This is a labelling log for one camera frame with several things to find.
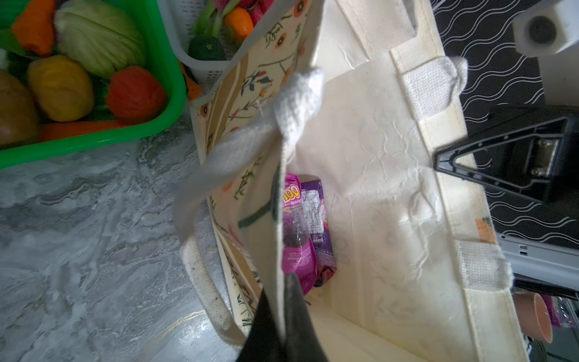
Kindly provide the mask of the purple snack bag shelf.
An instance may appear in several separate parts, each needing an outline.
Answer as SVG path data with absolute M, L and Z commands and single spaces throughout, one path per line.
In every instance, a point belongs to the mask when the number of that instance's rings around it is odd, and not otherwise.
M 336 273 L 324 190 L 319 179 L 301 181 L 288 173 L 283 190 L 282 269 L 299 279 L 306 295 Z

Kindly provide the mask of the red tomato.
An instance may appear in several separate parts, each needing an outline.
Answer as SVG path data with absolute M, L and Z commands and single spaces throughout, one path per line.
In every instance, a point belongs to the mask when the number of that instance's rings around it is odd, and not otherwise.
M 166 103 L 161 83 L 142 67 L 129 66 L 111 77 L 106 105 L 117 119 L 142 124 L 159 116 Z

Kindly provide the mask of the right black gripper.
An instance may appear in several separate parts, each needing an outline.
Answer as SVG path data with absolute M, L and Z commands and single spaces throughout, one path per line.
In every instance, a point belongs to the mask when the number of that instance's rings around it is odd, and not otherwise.
M 434 169 L 535 202 L 575 202 L 578 108 L 497 106 L 488 131 L 434 156 Z

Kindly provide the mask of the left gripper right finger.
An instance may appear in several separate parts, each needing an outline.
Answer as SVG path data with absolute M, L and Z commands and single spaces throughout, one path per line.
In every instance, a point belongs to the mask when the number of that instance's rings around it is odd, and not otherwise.
M 315 333 L 296 274 L 284 276 L 285 361 L 328 361 Z

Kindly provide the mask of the cream canvas tote bag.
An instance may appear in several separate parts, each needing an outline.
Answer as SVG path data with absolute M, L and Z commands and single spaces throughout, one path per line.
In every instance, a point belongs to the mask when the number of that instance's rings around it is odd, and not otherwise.
M 283 76 L 247 61 L 191 107 L 200 165 L 176 196 L 185 270 L 241 351 L 265 291 L 285 342 L 283 181 L 321 180 L 336 274 L 304 297 L 331 361 L 526 361 L 513 273 L 480 187 L 435 173 L 466 133 L 466 63 L 426 1 L 291 1 Z

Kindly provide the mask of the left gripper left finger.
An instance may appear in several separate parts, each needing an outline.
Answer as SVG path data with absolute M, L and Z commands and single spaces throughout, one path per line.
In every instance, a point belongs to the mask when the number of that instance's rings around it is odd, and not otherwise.
M 284 347 L 277 332 L 265 291 L 259 299 L 253 325 L 236 362 L 285 361 Z

